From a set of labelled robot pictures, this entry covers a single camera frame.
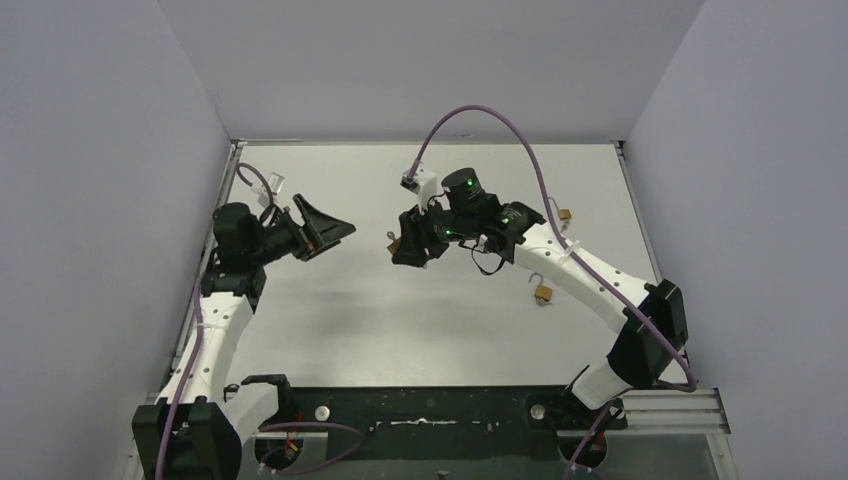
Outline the large brass padlock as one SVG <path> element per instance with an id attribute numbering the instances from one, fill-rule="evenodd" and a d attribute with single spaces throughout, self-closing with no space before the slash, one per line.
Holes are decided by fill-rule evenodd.
<path id="1" fill-rule="evenodd" d="M 387 250 L 391 255 L 395 255 L 400 248 L 402 237 L 392 231 L 388 231 L 386 233 L 386 236 L 390 241 L 389 245 L 387 246 Z"/>

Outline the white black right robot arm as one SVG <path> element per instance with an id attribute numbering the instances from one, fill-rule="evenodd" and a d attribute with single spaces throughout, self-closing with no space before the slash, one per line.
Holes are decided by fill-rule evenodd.
<path id="1" fill-rule="evenodd" d="M 420 168 L 405 173 L 400 184 L 416 195 L 417 204 L 399 216 L 394 264 L 423 268 L 452 243 L 480 249 L 550 281 L 615 334 L 605 358 L 579 373 L 562 400 L 571 424 L 590 425 L 604 404 L 630 389 L 662 386 L 665 370 L 683 363 L 688 328 L 683 294 L 673 282 L 651 284 L 576 241 L 559 240 L 541 213 L 518 201 L 502 203 L 486 192 L 472 168 L 444 179 Z"/>

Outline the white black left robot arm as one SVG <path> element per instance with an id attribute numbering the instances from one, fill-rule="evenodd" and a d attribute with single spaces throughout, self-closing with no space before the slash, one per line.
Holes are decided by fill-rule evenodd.
<path id="1" fill-rule="evenodd" d="M 296 417 L 296 400 L 283 374 L 245 378 L 244 396 L 225 393 L 240 338 L 266 284 L 266 266 L 286 256 L 307 262 L 356 230 L 300 194 L 293 201 L 300 222 L 288 209 L 276 208 L 264 225 L 241 202 L 214 211 L 215 246 L 193 292 L 188 353 L 154 402 L 139 406 L 132 418 L 145 478 L 235 479 L 244 445 L 260 424 L 281 427 Z"/>

